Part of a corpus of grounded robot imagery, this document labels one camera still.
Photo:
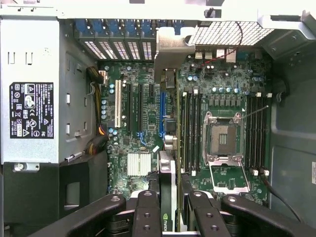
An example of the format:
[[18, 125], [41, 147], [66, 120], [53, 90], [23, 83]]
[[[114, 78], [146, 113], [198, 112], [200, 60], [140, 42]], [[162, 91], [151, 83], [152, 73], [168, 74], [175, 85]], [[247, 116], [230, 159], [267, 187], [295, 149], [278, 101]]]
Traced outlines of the blue expansion slot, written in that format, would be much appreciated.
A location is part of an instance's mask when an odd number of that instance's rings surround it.
[[159, 136], [164, 136], [163, 119], [165, 115], [165, 93], [160, 93], [160, 107], [159, 107]]

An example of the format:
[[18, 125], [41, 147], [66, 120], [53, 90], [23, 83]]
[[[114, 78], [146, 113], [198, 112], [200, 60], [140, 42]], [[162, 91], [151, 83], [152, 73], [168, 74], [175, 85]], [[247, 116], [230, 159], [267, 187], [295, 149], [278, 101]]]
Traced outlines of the white expansion slot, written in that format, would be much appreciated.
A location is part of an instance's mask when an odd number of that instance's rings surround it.
[[115, 128], [121, 127], [121, 80], [115, 81]]

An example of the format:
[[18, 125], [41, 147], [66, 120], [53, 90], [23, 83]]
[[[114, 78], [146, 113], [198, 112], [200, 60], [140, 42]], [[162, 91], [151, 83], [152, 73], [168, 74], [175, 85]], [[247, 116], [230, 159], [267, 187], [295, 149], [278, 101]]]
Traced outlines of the green Dell motherboard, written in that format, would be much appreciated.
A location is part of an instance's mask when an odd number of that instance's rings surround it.
[[[180, 68], [180, 138], [182, 168], [182, 94], [198, 89], [202, 94], [201, 101], [201, 147], [202, 126], [205, 114], [210, 111], [215, 116], [230, 117], [236, 112], [242, 114], [243, 121], [243, 157], [241, 159], [250, 191], [239, 193], [260, 205], [268, 203], [268, 192], [261, 181], [264, 174], [264, 145], [262, 165], [258, 175], [253, 174], [249, 162], [249, 98], [272, 98], [269, 75], [272, 62], [269, 56], [257, 56], [255, 52], [238, 52], [229, 59], [211, 61], [205, 54], [197, 53], [187, 57]], [[137, 190], [148, 187], [147, 176], [132, 177], [127, 175], [127, 155], [129, 153], [150, 153], [152, 155], [152, 171], [159, 171], [158, 153], [162, 148], [159, 136], [159, 85], [154, 82], [154, 66], [151, 63], [114, 62], [104, 63], [101, 73], [107, 82], [101, 89], [99, 132], [108, 134], [109, 142], [106, 150], [109, 154], [108, 192], [131, 197]], [[121, 127], [115, 128], [115, 81], [121, 80]], [[127, 131], [127, 84], [132, 87], [132, 123], [131, 131]], [[154, 87], [154, 97], [149, 98], [149, 84]], [[138, 84], [143, 84], [143, 124], [138, 131]], [[208, 163], [200, 156], [200, 171], [197, 171], [197, 124], [196, 124], [196, 175], [191, 175], [192, 156], [192, 99], [190, 123], [190, 170], [188, 174], [194, 189], [210, 192], [217, 200], [226, 194], [213, 190]]]

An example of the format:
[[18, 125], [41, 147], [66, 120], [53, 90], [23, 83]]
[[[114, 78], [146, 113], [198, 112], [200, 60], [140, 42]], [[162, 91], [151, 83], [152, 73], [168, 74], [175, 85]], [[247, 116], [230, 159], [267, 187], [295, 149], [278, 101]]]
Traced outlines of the silver power supply unit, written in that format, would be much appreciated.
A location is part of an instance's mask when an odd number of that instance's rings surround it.
[[55, 18], [0, 19], [0, 161], [37, 172], [82, 155], [96, 133], [94, 59]]

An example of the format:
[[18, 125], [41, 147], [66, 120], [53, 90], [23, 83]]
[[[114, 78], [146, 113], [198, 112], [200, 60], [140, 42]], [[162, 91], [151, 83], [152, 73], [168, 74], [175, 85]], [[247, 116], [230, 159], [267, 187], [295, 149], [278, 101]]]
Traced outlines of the CPU socket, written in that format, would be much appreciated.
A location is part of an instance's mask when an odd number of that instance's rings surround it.
[[242, 114], [230, 117], [205, 114], [202, 126], [202, 157], [205, 163], [218, 160], [241, 161], [243, 157]]

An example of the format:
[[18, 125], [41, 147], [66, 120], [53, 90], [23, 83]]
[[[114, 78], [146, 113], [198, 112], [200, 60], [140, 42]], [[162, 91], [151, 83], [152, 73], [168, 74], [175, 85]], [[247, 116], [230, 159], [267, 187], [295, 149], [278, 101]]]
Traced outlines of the RAM slot with black clips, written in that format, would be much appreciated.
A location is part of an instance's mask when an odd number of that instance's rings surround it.
[[263, 144], [264, 144], [264, 130], [265, 130], [265, 100], [263, 97], [258, 98], [259, 105], [261, 111], [258, 113], [258, 159], [257, 159], [257, 167], [260, 169], [262, 165], [262, 157], [263, 157]]
[[200, 171], [200, 156], [201, 156], [201, 101], [202, 94], [197, 96], [197, 171]]
[[253, 112], [255, 111], [255, 98], [250, 97], [249, 98], [249, 114], [248, 114], [248, 130], [249, 130], [249, 149], [248, 149], [248, 154], [249, 154], [249, 164], [248, 167], [249, 169], [252, 167], [252, 146], [253, 146], [253, 128], [252, 128], [252, 117], [253, 117]]
[[191, 99], [192, 94], [188, 92], [186, 100], [186, 171], [190, 170], [190, 123], [191, 123]]

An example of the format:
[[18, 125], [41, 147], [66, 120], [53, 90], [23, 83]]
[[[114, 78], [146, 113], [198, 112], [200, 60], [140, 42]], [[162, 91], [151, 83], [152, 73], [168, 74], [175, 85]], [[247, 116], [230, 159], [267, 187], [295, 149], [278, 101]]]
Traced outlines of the long black expansion slot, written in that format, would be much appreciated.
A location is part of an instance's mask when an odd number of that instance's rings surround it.
[[127, 131], [131, 131], [132, 123], [132, 87], [131, 84], [127, 84]]
[[143, 84], [138, 84], [138, 131], [142, 131], [143, 124]]

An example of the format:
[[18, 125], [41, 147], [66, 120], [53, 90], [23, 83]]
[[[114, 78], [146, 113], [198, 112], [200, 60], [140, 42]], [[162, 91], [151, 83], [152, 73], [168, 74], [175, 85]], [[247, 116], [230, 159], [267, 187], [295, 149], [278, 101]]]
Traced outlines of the black silver PC case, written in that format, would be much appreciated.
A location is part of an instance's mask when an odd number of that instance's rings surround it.
[[[96, 133], [77, 158], [101, 152], [109, 158], [109, 136], [99, 132], [101, 89], [107, 82], [102, 65], [154, 66], [159, 28], [179, 34], [193, 27], [191, 55], [203, 53], [211, 61], [242, 51], [269, 56], [270, 172], [261, 176], [268, 192], [268, 203], [261, 206], [316, 229], [316, 0], [0, 0], [3, 17], [55, 18], [94, 59], [86, 76]], [[3, 167], [0, 161], [0, 237], [10, 237]], [[200, 237], [184, 223], [182, 201], [181, 192], [181, 231], [162, 237]]]

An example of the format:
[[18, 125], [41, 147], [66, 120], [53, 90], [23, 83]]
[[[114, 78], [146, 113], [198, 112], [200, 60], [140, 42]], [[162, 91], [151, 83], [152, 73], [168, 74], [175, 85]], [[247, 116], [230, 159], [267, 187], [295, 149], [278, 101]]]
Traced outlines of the silver finned chipset heatsink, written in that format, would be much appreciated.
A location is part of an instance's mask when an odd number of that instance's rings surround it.
[[129, 153], [127, 155], [127, 175], [132, 177], [147, 176], [152, 170], [150, 153]]

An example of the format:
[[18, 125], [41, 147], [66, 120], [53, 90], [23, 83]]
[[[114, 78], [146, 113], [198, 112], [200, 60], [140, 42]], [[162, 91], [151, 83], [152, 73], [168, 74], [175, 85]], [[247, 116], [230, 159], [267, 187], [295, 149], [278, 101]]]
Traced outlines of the black plastic air shroud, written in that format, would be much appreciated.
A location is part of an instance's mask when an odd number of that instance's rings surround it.
[[27, 237], [105, 196], [108, 155], [84, 155], [71, 162], [41, 163], [37, 172], [5, 163], [4, 223], [10, 237]]

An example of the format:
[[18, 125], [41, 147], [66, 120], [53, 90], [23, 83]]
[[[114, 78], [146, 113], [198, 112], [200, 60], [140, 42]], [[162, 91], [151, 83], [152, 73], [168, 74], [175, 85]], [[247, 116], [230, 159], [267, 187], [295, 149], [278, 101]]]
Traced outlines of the RAM slot with white clips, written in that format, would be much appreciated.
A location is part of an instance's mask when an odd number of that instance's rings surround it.
[[259, 105], [259, 97], [255, 98], [255, 111], [253, 112], [252, 117], [252, 128], [253, 128], [253, 146], [252, 146], [252, 168], [253, 168], [253, 174], [258, 175], [259, 169], [257, 167], [257, 159], [258, 159], [258, 113], [260, 112], [260, 105]]
[[265, 145], [264, 145], [264, 174], [269, 174], [270, 172], [270, 123], [271, 123], [271, 103], [272, 98], [265, 97], [265, 105], [267, 106], [264, 110], [264, 125], [265, 125]]
[[182, 94], [182, 168], [186, 172], [186, 117], [187, 117], [187, 92]]
[[196, 102], [198, 96], [198, 89], [193, 90], [192, 96], [192, 156], [191, 156], [191, 175], [196, 175], [196, 155], [195, 155], [195, 145], [196, 145]]

